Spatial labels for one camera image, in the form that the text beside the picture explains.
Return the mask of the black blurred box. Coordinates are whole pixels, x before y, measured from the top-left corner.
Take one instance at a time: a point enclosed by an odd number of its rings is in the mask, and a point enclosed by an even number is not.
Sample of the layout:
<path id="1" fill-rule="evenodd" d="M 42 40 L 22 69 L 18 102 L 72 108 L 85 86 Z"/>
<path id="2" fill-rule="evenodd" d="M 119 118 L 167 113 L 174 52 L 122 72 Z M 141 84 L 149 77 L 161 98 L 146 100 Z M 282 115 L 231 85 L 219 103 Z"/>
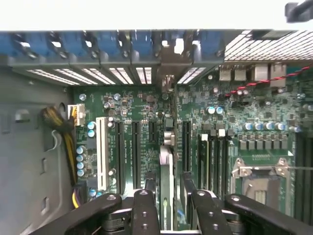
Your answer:
<path id="1" fill-rule="evenodd" d="M 313 0 L 288 2 L 285 5 L 285 17 L 287 23 L 304 23 L 313 20 Z"/>

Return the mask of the short black expansion slot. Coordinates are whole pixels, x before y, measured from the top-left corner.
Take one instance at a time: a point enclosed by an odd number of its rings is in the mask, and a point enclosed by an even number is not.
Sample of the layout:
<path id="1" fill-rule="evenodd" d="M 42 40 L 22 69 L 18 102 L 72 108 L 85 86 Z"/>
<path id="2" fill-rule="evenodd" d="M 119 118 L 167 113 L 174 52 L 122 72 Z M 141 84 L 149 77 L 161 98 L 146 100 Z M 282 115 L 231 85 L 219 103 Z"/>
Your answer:
<path id="1" fill-rule="evenodd" d="M 155 120 L 149 121 L 149 142 L 157 142 L 157 122 Z"/>

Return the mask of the perforated metal slot cover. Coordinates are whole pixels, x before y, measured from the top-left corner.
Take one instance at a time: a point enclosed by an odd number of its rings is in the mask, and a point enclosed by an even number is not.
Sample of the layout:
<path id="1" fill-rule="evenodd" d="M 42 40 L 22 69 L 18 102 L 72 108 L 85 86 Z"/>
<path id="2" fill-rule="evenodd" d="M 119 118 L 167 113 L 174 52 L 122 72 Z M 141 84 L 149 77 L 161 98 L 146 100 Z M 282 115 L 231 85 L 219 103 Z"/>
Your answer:
<path id="1" fill-rule="evenodd" d="M 61 73 L 65 76 L 68 76 L 68 77 L 71 77 L 71 78 L 74 78 L 76 80 L 79 80 L 83 83 L 86 83 L 88 85 L 97 85 L 98 83 L 96 83 L 95 81 L 93 80 L 90 80 L 84 76 L 82 76 L 81 74 L 78 74 L 70 69 L 54 69 L 54 71 L 58 72 L 58 73 Z"/>
<path id="2" fill-rule="evenodd" d="M 142 85 L 152 85 L 152 67 L 136 67 L 135 71 Z"/>
<path id="3" fill-rule="evenodd" d="M 122 83 L 125 85 L 132 85 L 133 81 L 124 70 L 124 68 L 109 68 L 110 72 Z"/>
<path id="4" fill-rule="evenodd" d="M 190 85 L 196 78 L 200 77 L 207 71 L 205 67 L 190 68 L 178 81 L 178 85 Z"/>
<path id="5" fill-rule="evenodd" d="M 58 82 L 62 82 L 65 83 L 67 85 L 72 85 L 72 86 L 76 86 L 76 85 L 80 85 L 80 83 L 72 81 L 72 80 L 68 80 L 66 78 L 60 77 L 58 75 L 46 72 L 44 70 L 40 70 L 40 69 L 30 69 L 30 70 L 26 70 L 27 72 L 33 73 L 35 75 L 39 75 L 45 78 L 49 78 Z"/>
<path id="6" fill-rule="evenodd" d="M 89 68 L 89 69 L 82 69 L 83 72 L 86 74 L 92 76 L 93 78 L 101 81 L 103 84 L 107 85 L 115 85 L 115 82 L 113 82 L 111 79 L 106 77 L 104 74 L 102 74 L 98 69 Z"/>

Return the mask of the green motherboard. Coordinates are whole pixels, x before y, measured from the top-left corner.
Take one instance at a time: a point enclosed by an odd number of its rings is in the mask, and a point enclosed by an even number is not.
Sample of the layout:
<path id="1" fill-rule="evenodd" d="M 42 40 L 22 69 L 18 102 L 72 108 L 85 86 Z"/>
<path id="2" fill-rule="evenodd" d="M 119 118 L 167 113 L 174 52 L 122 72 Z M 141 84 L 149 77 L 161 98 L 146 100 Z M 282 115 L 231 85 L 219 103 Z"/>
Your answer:
<path id="1" fill-rule="evenodd" d="M 154 86 L 90 86 L 73 89 L 74 102 L 84 104 L 86 121 L 76 129 L 76 161 L 78 186 L 73 199 L 88 202 L 104 193 L 116 190 L 115 124 L 123 122 L 125 191 L 132 196 L 132 121 L 141 126 L 141 188 L 145 175 L 156 174 L 156 209 L 160 222 L 159 151 L 163 143 L 161 92 Z M 182 204 L 182 124 L 191 121 L 191 170 L 197 189 L 212 191 L 212 130 L 219 140 L 219 204 L 221 198 L 221 150 L 219 129 L 232 130 L 234 155 L 248 163 L 273 163 L 286 158 L 289 166 L 313 167 L 313 68 L 271 80 L 255 82 L 243 71 L 221 71 L 201 78 L 192 85 L 177 85 L 178 161 L 176 171 L 177 229 L 193 230 L 187 223 Z M 96 118 L 108 118 L 109 185 L 106 191 L 97 189 Z M 149 121 L 157 122 L 157 142 L 149 142 Z M 313 226 L 313 170 L 294 170 L 293 217 Z"/>

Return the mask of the long black expansion slot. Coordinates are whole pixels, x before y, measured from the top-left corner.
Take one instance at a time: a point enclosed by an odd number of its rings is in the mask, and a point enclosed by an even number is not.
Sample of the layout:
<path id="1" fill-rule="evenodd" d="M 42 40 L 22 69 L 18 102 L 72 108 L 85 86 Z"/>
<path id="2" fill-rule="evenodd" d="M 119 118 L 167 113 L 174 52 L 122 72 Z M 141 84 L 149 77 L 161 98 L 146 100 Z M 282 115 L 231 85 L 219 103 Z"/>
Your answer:
<path id="1" fill-rule="evenodd" d="M 118 121 L 115 124 L 116 136 L 116 190 L 119 194 L 124 194 L 125 191 L 125 176 L 124 176 L 124 128 L 123 122 Z"/>
<path id="2" fill-rule="evenodd" d="M 132 121 L 133 187 L 141 188 L 141 126 L 140 121 Z"/>
<path id="3" fill-rule="evenodd" d="M 191 121 L 182 124 L 182 167 L 183 171 L 191 170 Z"/>

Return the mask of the black RAM slot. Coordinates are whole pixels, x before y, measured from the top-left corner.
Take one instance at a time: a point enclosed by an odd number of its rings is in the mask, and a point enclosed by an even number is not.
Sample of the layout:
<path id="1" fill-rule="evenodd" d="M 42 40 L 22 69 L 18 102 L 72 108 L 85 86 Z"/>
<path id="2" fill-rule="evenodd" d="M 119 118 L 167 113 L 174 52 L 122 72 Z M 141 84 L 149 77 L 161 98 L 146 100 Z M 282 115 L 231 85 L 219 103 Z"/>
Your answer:
<path id="1" fill-rule="evenodd" d="M 227 138 L 226 131 L 219 129 L 220 150 L 221 150 L 221 198 L 227 191 Z"/>
<path id="2" fill-rule="evenodd" d="M 228 157 L 228 193 L 232 193 L 232 157 L 234 155 L 234 142 L 232 130 L 227 131 L 227 157 Z"/>
<path id="3" fill-rule="evenodd" d="M 212 191 L 219 194 L 219 140 L 217 137 L 217 131 L 211 131 L 212 136 Z"/>

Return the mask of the white power connector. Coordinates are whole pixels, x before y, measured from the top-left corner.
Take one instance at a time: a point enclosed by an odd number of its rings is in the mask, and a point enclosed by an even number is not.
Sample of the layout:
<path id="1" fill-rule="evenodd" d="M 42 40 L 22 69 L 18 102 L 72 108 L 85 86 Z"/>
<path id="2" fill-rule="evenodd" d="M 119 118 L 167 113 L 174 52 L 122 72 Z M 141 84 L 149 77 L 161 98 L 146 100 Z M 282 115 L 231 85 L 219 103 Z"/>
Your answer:
<path id="1" fill-rule="evenodd" d="M 68 105 L 67 117 L 74 127 L 84 126 L 86 119 L 85 105 L 84 104 Z"/>

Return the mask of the CPU socket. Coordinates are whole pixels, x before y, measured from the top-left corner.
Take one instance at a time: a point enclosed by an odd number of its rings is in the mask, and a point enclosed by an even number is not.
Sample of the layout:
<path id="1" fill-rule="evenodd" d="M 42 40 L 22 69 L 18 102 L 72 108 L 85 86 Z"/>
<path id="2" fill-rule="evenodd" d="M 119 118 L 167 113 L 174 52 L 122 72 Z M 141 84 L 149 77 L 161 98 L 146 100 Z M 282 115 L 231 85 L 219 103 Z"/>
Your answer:
<path id="1" fill-rule="evenodd" d="M 230 172 L 229 193 L 244 195 L 286 215 L 293 215 L 292 173 L 286 158 L 280 157 L 266 164 L 236 158 Z"/>

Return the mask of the white expansion slot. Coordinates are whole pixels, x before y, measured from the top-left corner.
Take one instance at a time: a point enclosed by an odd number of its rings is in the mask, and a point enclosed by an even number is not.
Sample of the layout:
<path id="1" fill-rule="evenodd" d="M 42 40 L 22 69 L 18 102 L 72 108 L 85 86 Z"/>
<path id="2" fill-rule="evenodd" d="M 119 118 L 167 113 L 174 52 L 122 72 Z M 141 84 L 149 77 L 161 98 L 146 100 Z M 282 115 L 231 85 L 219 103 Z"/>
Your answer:
<path id="1" fill-rule="evenodd" d="M 108 118 L 96 118 L 97 189 L 106 191 L 109 185 Z"/>

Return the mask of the open PC case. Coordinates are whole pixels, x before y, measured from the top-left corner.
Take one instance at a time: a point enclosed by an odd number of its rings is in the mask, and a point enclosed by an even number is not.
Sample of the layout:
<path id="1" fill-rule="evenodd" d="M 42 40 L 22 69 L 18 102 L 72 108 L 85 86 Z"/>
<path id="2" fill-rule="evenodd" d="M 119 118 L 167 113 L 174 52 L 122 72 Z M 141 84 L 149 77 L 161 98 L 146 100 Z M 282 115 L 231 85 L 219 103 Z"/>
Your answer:
<path id="1" fill-rule="evenodd" d="M 313 68 L 313 30 L 115 29 L 0 32 L 0 235 L 30 235 L 87 202 L 76 202 L 76 129 L 67 117 L 74 88 L 154 86 L 162 46 L 180 46 L 189 66 L 243 71 L 255 82 Z M 142 85 L 136 67 L 152 67 Z M 82 69 L 98 69 L 103 84 Z M 124 68 L 132 85 L 109 68 Z M 27 72 L 40 69 L 80 83 L 72 86 Z M 70 69 L 88 85 L 54 69 Z"/>

